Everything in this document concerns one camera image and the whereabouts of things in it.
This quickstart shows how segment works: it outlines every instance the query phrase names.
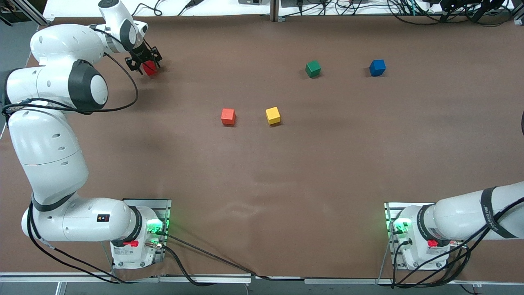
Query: brown table surface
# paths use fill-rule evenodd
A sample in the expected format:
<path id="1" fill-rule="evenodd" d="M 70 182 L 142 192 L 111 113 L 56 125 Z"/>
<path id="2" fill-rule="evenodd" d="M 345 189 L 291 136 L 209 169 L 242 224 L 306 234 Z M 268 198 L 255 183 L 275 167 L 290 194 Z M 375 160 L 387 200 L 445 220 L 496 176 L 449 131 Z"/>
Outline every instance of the brown table surface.
<path id="1" fill-rule="evenodd" d="M 524 30 L 512 23 L 144 20 L 161 73 L 132 73 L 140 100 L 129 109 L 70 116 L 90 169 L 79 193 L 170 198 L 172 234 L 260 275 L 376 278 L 384 202 L 435 202 L 524 178 Z M 100 20 L 57 21 L 68 22 Z M 309 79 L 304 67 L 314 59 L 322 75 Z M 369 76 L 373 59 L 386 61 L 384 76 Z M 107 107 L 133 98 L 110 60 L 96 68 L 110 89 Z M 265 109 L 274 106 L 282 124 L 270 127 Z M 234 128 L 222 126 L 222 108 L 236 110 Z M 71 271 L 23 235 L 31 189 L 9 136 L 0 151 L 0 271 Z M 100 243 L 54 244 L 108 269 Z M 171 245 L 190 273 L 238 272 Z M 460 278 L 524 282 L 521 248 L 482 242 Z M 158 273 L 180 271 L 168 260 L 124 275 Z"/>

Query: white robotic arm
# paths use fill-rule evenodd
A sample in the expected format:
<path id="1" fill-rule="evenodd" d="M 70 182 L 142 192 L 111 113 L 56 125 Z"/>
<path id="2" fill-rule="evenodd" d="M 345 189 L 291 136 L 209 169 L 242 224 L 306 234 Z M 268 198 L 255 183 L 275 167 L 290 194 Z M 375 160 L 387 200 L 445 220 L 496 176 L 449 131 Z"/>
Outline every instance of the white robotic arm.
<path id="1" fill-rule="evenodd" d="M 391 224 L 399 243 L 406 242 L 402 256 L 408 269 L 439 269 L 449 255 L 451 241 L 472 238 L 479 229 L 491 230 L 483 240 L 523 239 L 524 204 L 518 204 L 495 220 L 494 216 L 524 197 L 524 182 L 446 198 L 436 204 L 408 206 Z"/>
<path id="2" fill-rule="evenodd" d="M 88 168 L 67 122 L 68 111 L 38 107 L 68 106 L 87 113 L 103 108 L 107 84 L 92 64 L 104 53 L 135 49 L 142 56 L 150 54 L 155 61 L 150 66 L 158 63 L 144 45 L 147 24 L 134 22 L 119 0 L 102 0 L 99 8 L 107 24 L 96 27 L 103 27 L 106 34 L 75 24 L 36 32 L 30 42 L 31 52 L 41 66 L 4 75 L 0 104 L 34 99 L 30 106 L 11 112 L 8 127 L 31 184 L 32 219 L 42 239 L 109 240 L 117 267 L 140 268 L 152 263 L 155 249 L 147 248 L 146 241 L 158 240 L 151 232 L 161 229 L 162 222 L 148 207 L 130 207 L 110 198 L 81 198 L 77 190 L 85 184 Z M 125 48 L 113 40 L 120 40 Z M 26 235 L 27 214 L 28 210 L 21 223 Z"/>

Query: yellow cube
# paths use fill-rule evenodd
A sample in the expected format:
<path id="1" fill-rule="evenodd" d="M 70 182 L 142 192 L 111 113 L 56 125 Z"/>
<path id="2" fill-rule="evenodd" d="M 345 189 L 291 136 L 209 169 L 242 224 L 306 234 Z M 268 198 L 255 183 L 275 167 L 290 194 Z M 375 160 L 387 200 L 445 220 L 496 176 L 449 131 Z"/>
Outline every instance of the yellow cube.
<path id="1" fill-rule="evenodd" d="M 266 110 L 266 118 L 269 125 L 280 123 L 280 113 L 277 107 Z"/>

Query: metal connector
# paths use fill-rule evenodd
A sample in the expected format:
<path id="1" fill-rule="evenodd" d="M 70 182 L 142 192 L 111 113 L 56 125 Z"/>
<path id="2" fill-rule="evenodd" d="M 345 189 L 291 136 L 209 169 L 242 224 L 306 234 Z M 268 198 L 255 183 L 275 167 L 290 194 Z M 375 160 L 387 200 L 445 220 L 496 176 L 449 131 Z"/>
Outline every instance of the metal connector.
<path id="1" fill-rule="evenodd" d="M 162 249 L 163 244 L 160 242 L 145 242 L 144 245 L 149 248 Z"/>

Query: blue cube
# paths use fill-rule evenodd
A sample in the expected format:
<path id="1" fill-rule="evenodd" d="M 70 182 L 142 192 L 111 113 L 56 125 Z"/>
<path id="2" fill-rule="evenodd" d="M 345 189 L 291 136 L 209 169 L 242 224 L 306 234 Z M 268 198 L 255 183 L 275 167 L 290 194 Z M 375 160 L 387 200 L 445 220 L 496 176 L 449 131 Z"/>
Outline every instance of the blue cube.
<path id="1" fill-rule="evenodd" d="M 386 70 L 386 63 L 383 59 L 375 59 L 371 62 L 371 65 L 369 66 L 369 72 L 371 73 L 371 76 L 378 77 L 384 73 Z"/>

